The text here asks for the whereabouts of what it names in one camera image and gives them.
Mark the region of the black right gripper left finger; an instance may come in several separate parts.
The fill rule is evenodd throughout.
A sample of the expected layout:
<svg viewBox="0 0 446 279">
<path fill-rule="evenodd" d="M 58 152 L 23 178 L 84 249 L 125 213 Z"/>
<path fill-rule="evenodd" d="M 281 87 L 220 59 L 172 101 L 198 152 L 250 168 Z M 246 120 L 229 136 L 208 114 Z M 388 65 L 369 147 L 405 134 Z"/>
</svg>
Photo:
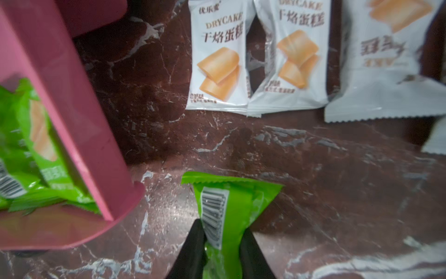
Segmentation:
<svg viewBox="0 0 446 279">
<path fill-rule="evenodd" d="M 202 279 L 207 262 L 206 235 L 200 219 L 196 219 L 165 279 Z"/>
</svg>

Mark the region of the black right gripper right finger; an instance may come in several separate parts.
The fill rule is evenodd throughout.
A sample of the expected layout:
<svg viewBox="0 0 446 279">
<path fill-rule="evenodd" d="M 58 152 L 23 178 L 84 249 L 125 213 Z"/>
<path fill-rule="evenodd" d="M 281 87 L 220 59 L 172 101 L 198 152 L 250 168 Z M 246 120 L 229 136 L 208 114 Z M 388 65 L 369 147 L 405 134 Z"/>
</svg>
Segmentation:
<svg viewBox="0 0 446 279">
<path fill-rule="evenodd" d="M 276 279 L 250 229 L 246 229 L 239 248 L 243 279 Z"/>
</svg>

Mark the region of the green cookie packet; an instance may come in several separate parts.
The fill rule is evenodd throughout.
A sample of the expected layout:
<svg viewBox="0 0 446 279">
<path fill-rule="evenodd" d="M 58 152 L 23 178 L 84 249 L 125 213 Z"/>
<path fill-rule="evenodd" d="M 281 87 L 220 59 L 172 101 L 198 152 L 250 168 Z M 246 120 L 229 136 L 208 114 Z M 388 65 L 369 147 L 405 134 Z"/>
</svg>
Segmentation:
<svg viewBox="0 0 446 279">
<path fill-rule="evenodd" d="M 240 177 L 186 172 L 182 184 L 193 186 L 206 235 L 203 279 L 242 279 L 240 243 L 282 189 L 282 185 Z"/>
<path fill-rule="evenodd" d="M 44 188 L 18 198 L 12 209 L 29 210 L 63 203 L 100 214 L 31 81 L 20 79 L 15 94 L 18 96 L 15 115 L 26 147 L 43 178 Z"/>
<path fill-rule="evenodd" d="M 16 118 L 18 97 L 1 88 L 1 209 L 31 212 L 64 201 L 44 181 Z"/>
</svg>

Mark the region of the white cookie packet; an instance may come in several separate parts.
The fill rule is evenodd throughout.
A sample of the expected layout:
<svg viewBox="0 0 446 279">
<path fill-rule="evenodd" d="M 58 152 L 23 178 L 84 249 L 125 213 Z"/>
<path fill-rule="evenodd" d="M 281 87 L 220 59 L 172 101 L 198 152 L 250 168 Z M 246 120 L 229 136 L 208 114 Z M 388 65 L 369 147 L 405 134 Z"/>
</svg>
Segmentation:
<svg viewBox="0 0 446 279">
<path fill-rule="evenodd" d="M 247 114 L 252 93 L 247 34 L 256 16 L 253 1 L 189 1 L 192 75 L 188 110 Z"/>
<path fill-rule="evenodd" d="M 446 88 L 420 73 L 441 1 L 343 1 L 340 90 L 325 121 L 440 116 Z"/>
<path fill-rule="evenodd" d="M 435 155 L 446 154 L 446 117 L 439 117 L 431 129 L 430 136 L 421 151 Z"/>
<path fill-rule="evenodd" d="M 331 1 L 255 1 L 254 5 L 266 33 L 266 77 L 250 98 L 248 116 L 327 105 Z"/>
</svg>

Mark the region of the pink top drawer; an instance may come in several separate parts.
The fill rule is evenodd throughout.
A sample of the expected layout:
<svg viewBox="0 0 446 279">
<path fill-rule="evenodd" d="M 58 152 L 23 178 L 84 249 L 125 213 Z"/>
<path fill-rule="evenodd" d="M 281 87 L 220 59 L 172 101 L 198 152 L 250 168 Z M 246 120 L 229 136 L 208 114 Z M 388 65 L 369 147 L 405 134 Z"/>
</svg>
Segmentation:
<svg viewBox="0 0 446 279">
<path fill-rule="evenodd" d="M 55 2 L 72 37 L 121 19 L 128 9 L 126 0 L 56 0 Z"/>
</svg>

